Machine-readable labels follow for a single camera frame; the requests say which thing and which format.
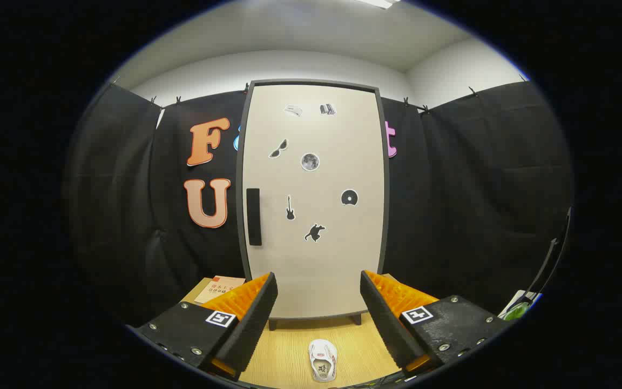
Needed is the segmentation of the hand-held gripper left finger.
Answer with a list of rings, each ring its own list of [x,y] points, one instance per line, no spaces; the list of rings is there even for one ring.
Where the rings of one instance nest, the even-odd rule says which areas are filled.
[[[237,379],[256,350],[278,296],[273,272],[267,272],[205,303],[193,292],[202,277],[166,293],[151,293],[155,307],[128,329],[178,364],[217,377]]]

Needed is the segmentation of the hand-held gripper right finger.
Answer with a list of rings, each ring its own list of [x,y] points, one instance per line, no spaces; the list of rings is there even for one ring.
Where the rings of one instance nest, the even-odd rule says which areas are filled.
[[[435,298],[393,278],[361,271],[360,294],[378,334],[405,374],[465,359],[511,327],[466,298]]]

